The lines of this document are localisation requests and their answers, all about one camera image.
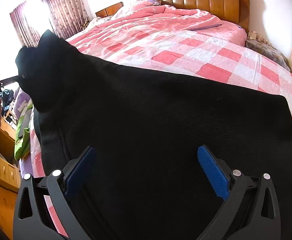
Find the blue gripper pad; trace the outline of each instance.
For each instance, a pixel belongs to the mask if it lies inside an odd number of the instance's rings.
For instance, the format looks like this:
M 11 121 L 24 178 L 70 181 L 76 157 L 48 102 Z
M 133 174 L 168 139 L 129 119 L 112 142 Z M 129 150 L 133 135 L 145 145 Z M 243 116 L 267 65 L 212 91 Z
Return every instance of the blue gripper pad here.
M 93 147 L 88 146 L 84 152 L 77 159 L 78 162 L 74 163 L 71 173 L 65 181 L 65 197 L 74 197 L 82 189 L 84 182 L 89 178 L 89 174 L 96 163 L 96 152 Z
M 225 201 L 229 196 L 229 181 L 205 146 L 198 148 L 198 162 L 218 197 Z

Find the sunlight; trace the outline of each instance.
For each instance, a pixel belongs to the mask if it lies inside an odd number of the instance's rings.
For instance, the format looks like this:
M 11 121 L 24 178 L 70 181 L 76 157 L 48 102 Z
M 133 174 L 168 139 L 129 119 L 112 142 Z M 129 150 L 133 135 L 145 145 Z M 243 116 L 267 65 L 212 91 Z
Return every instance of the sunlight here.
M 49 9 L 41 0 L 27 0 L 25 16 L 30 25 L 39 32 L 41 36 L 46 30 L 52 30 L 49 22 Z

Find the bed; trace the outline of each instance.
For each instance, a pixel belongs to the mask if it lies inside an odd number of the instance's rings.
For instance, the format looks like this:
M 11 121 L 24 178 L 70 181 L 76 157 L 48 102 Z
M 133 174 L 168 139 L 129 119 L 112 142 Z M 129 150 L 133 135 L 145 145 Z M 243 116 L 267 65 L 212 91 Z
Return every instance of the bed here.
M 156 1 L 161 5 L 142 7 L 149 0 L 136 0 L 137 8 L 125 11 L 123 7 L 108 21 L 96 20 L 67 41 L 84 54 L 121 65 L 193 75 L 283 95 L 292 115 L 292 74 L 244 47 L 249 0 Z M 43 177 L 33 119 L 30 140 L 33 175 Z M 57 230 L 65 234 L 49 197 L 47 205 Z

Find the pillow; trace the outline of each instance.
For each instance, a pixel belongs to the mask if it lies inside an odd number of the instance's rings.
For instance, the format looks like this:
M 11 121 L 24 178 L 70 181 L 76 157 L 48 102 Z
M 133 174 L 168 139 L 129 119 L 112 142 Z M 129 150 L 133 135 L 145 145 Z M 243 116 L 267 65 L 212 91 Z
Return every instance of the pillow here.
M 85 30 L 90 30 L 91 28 L 93 28 L 94 26 L 98 25 L 98 24 L 102 24 L 104 22 L 110 21 L 112 16 L 107 16 L 107 17 L 95 17 L 93 18 L 88 26 L 86 27 Z
M 128 5 L 121 7 L 111 19 L 115 20 L 118 18 L 126 17 L 128 15 L 133 14 L 134 11 L 137 11 L 139 9 L 142 9 L 148 6 L 160 6 L 160 5 L 161 5 L 161 1 L 157 1 L 157 0 L 137 0 L 135 2 L 132 2 Z

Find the bedside table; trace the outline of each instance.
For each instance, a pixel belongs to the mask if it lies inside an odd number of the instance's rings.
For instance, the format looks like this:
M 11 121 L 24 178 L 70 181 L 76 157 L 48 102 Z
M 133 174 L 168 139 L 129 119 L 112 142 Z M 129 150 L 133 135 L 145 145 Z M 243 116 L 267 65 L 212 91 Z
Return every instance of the bedside table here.
M 96 17 L 107 17 L 114 15 L 121 7 L 123 7 L 123 2 L 119 2 L 116 4 L 113 4 L 112 6 L 109 6 L 105 9 L 102 9 L 98 12 L 96 12 Z

